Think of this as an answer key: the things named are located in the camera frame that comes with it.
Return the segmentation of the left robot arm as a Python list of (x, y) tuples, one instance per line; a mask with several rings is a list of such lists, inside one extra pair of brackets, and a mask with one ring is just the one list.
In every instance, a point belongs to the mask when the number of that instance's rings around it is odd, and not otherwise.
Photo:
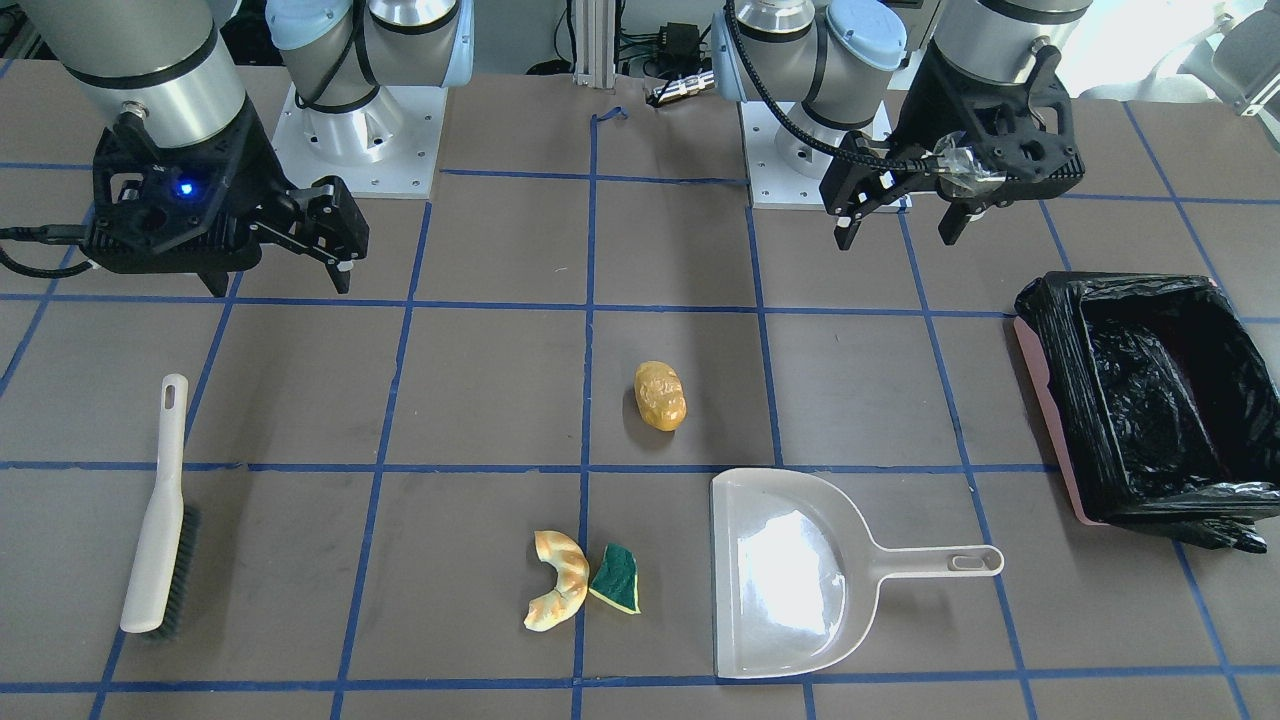
[(819, 193), (847, 250), (865, 217), (933, 191), (954, 245), (991, 208), (1056, 199), (1085, 176), (1070, 97), (1057, 76), (1085, 1), (943, 1), (897, 123), (869, 135), (909, 54), (881, 1), (727, 1), (713, 70), (727, 99), (759, 101), (785, 135), (829, 159)]

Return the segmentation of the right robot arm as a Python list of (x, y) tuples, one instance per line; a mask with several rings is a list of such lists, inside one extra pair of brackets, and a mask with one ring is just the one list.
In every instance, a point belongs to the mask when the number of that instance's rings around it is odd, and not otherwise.
[(314, 259), (338, 293), (369, 255), (357, 197), (429, 192), (442, 119), (420, 106), (474, 73), (471, 1), (269, 1), (293, 85), (270, 136), (205, 1), (24, 1), (22, 10), (105, 127), (93, 208), (78, 225), (3, 238), (70, 246), (58, 269), (3, 255), (19, 275), (191, 274), (225, 296), (274, 243)]

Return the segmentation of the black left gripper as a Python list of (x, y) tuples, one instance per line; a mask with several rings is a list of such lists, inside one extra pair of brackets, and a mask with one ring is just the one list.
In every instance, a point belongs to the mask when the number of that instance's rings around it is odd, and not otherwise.
[(836, 219), (838, 250), (851, 249), (867, 215), (934, 178), (931, 150), (950, 135), (1005, 182), (982, 199), (947, 199), (938, 223), (945, 246), (954, 246), (983, 217), (986, 200), (1056, 199), (1073, 190), (1085, 164), (1070, 97), (1056, 76), (1061, 55), (1048, 44), (1036, 53), (1027, 81), (995, 85), (969, 76), (929, 44), (886, 145), (888, 155), (877, 154), (879, 145), (864, 132), (850, 131), (819, 183), (826, 211)]

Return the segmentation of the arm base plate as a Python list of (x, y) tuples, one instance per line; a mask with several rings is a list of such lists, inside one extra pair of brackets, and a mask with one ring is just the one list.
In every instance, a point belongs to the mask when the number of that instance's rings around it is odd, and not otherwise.
[[(822, 126), (803, 109), (792, 111), (792, 102), (780, 104), (788, 119), (810, 136), (833, 146), (840, 143), (845, 131)], [(751, 205), (755, 209), (824, 210), (819, 184), (832, 158), (795, 138), (764, 102), (740, 102), (739, 110)], [(861, 132), (882, 141), (888, 138), (890, 131), (890, 117), (884, 102), (881, 102), (870, 124)]]
[(285, 99), (271, 145), (289, 181), (342, 178), (357, 199), (428, 200), (440, 150), (447, 88), (390, 86), (344, 113)]

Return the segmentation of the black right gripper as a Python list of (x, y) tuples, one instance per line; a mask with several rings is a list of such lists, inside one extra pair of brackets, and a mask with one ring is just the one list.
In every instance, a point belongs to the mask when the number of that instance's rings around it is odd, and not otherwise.
[(198, 275), (225, 299), (233, 272), (256, 266), (268, 238), (321, 263), (339, 295), (369, 255), (369, 224), (339, 176), (307, 188), (285, 178), (250, 99), (211, 138), (161, 149), (138, 110), (102, 132), (92, 164), (86, 258), (120, 274)]

